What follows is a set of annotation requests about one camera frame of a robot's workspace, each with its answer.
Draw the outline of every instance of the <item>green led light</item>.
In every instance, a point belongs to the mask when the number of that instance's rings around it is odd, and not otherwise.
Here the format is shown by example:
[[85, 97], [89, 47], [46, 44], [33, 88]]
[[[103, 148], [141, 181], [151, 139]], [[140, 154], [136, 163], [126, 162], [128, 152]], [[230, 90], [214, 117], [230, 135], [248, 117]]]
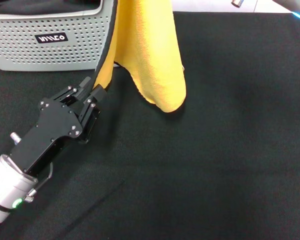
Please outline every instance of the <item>green led light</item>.
[[19, 199], [17, 199], [17, 200], [14, 201], [14, 203], [12, 204], [12, 207], [15, 209], [21, 203], [22, 203], [22, 198], [19, 198]]

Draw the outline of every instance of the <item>blue light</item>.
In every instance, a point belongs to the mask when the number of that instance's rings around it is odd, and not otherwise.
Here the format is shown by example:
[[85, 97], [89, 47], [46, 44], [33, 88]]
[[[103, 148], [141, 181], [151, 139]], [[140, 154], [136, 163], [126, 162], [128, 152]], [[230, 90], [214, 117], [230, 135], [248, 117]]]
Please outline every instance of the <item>blue light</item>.
[[292, 14], [295, 15], [297, 18], [300, 18], [300, 14], [299, 13], [296, 13], [296, 12], [292, 11]]

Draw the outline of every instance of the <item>black tablecloth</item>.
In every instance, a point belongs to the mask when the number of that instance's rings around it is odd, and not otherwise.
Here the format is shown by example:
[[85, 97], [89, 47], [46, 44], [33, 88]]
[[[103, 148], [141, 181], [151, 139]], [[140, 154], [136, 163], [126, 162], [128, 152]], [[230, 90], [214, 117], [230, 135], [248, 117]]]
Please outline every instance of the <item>black tablecloth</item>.
[[[165, 114], [116, 69], [88, 145], [0, 240], [300, 239], [300, 20], [176, 13], [187, 98]], [[0, 71], [0, 154], [37, 103], [91, 71]]]

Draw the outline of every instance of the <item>yellow towel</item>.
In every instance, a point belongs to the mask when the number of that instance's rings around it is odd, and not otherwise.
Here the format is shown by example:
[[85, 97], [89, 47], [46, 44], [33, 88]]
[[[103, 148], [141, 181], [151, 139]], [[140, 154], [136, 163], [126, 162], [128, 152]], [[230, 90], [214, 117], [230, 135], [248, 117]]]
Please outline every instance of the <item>yellow towel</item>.
[[115, 3], [112, 38], [103, 65], [97, 67], [95, 86], [110, 83], [117, 62], [147, 101], [167, 113], [176, 110], [185, 100], [186, 84], [171, 0]]

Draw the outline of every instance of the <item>gray plastic basket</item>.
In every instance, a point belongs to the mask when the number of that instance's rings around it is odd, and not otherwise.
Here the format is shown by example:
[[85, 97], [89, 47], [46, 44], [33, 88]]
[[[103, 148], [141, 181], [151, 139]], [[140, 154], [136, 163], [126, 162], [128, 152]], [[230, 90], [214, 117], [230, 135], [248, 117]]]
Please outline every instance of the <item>gray plastic basket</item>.
[[113, 0], [101, 0], [98, 9], [73, 13], [0, 14], [0, 69], [95, 69], [108, 35], [113, 4]]

